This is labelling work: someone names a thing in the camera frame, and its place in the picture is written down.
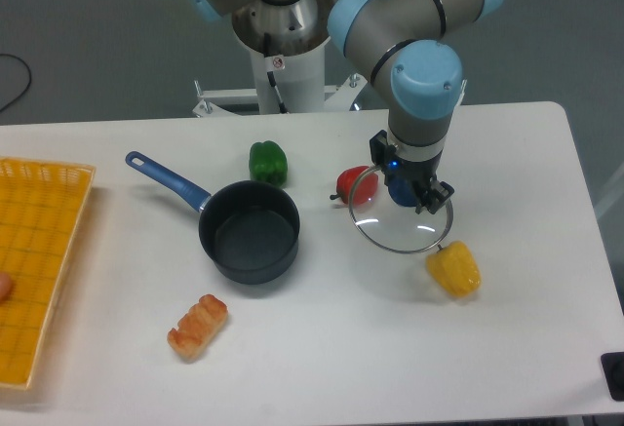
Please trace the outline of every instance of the red bell pepper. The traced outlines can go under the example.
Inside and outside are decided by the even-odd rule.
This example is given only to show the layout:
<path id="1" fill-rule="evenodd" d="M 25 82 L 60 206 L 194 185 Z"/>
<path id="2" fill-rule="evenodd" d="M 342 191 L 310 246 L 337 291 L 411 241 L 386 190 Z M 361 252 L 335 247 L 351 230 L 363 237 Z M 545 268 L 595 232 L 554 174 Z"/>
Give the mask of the red bell pepper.
<path id="1" fill-rule="evenodd" d="M 339 198 L 344 204 L 348 204 L 349 193 L 351 192 L 353 183 L 367 168 L 368 166 L 357 166 L 342 172 L 336 181 L 335 194 L 330 195 L 330 199 L 335 200 Z M 364 180 L 358 184 L 358 190 L 355 191 L 355 196 L 353 197 L 354 205 L 362 205 L 370 200 L 377 191 L 378 183 L 379 177 L 377 174 L 367 175 Z"/>

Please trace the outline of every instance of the black object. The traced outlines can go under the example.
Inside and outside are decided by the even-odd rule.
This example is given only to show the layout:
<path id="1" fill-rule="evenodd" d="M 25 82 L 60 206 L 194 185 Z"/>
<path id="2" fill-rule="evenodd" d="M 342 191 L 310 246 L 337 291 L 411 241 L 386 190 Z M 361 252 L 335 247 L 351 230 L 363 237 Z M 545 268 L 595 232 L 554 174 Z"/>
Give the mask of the black object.
<path id="1" fill-rule="evenodd" d="M 30 84 L 32 83 L 32 72 L 30 71 L 30 66 L 26 63 L 26 61 L 23 58 L 19 58 L 18 56 L 15 56 L 13 54 L 6 54 L 6 53 L 0 54 L 0 58 L 12 58 L 14 60 L 17 60 L 19 63 L 23 65 L 23 67 L 26 69 L 26 72 L 28 74 L 28 81 L 26 82 L 26 86 L 21 90 L 21 92 L 19 92 L 19 94 L 16 97 L 11 99 L 4 106 L 0 107 L 0 112 L 2 112 L 5 109 L 8 109 L 9 106 L 18 102 L 21 99 L 21 97 L 23 97 L 26 94 L 26 92 L 30 88 Z"/>
<path id="2" fill-rule="evenodd" d="M 243 180 L 211 194 L 138 152 L 126 163 L 200 212 L 199 239 L 216 268 L 245 285 L 270 282 L 293 263 L 299 213 L 293 199 L 265 182 Z"/>
<path id="3" fill-rule="evenodd" d="M 370 139 L 370 158 L 375 165 L 381 166 L 384 184 L 389 186 L 396 178 L 405 181 L 411 188 L 416 213 L 426 209 L 435 214 L 454 193 L 449 184 L 439 182 L 436 177 L 442 152 L 427 161 L 408 161 L 396 154 L 396 148 L 388 143 L 387 136 L 386 131 L 379 131 Z M 396 201 L 396 196 L 391 194 L 391 197 Z"/>
<path id="4" fill-rule="evenodd" d="M 269 58 L 271 56 L 277 56 L 277 54 L 271 55 L 271 35 L 269 33 L 264 33 L 262 40 L 262 54 L 264 58 Z M 280 108 L 280 114 L 290 114 L 289 110 L 286 108 L 286 104 L 282 99 L 282 94 L 280 93 L 280 89 L 277 86 L 277 81 L 275 80 L 275 74 L 273 70 L 267 69 L 266 76 L 269 80 L 269 85 L 273 89 L 275 93 L 275 98 L 277 99 L 277 105 Z"/>
<path id="5" fill-rule="evenodd" d="M 377 78 L 377 73 L 379 73 L 379 70 L 381 70 L 381 67 L 383 67 L 383 65 L 388 61 L 388 59 L 390 59 L 392 56 L 394 56 L 399 51 L 401 51 L 405 46 L 410 45 L 414 41 L 415 39 L 406 39 L 405 41 L 401 41 L 400 43 L 395 44 L 392 48 L 386 51 L 383 56 L 381 56 L 381 58 L 377 61 L 377 63 L 372 68 L 372 71 L 370 72 L 369 78 L 370 78 L 370 85 L 372 87 L 374 87 L 374 81 Z"/>
<path id="6" fill-rule="evenodd" d="M 617 402 L 624 402 L 624 352 L 605 353 L 601 362 L 611 397 Z"/>
<path id="7" fill-rule="evenodd" d="M 440 36 L 439 36 L 439 38 L 442 39 L 442 37 L 447 32 L 447 14 L 445 12 L 445 6 L 442 5 L 442 0 L 432 0 L 432 1 L 433 1 L 434 5 L 436 6 L 436 9 L 438 10 L 438 16 L 440 17 Z"/>

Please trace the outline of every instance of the yellow bell pepper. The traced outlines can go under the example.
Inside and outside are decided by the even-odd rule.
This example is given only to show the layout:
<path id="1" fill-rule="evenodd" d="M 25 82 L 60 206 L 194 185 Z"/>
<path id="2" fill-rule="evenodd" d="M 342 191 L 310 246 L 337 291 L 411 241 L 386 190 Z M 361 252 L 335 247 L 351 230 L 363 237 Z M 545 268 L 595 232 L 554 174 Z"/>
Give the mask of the yellow bell pepper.
<path id="1" fill-rule="evenodd" d="M 427 270 L 449 294 L 462 297 L 481 285 L 481 273 L 468 247 L 454 241 L 427 255 Z"/>

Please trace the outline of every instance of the yellow tray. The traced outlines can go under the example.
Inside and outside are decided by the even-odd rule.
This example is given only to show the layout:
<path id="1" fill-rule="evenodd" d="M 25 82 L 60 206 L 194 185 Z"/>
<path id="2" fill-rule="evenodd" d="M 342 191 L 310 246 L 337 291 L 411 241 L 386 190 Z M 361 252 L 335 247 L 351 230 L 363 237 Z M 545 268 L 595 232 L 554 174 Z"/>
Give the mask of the yellow tray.
<path id="1" fill-rule="evenodd" d="M 96 169 L 0 158 L 0 387 L 25 390 L 52 319 L 69 248 Z"/>

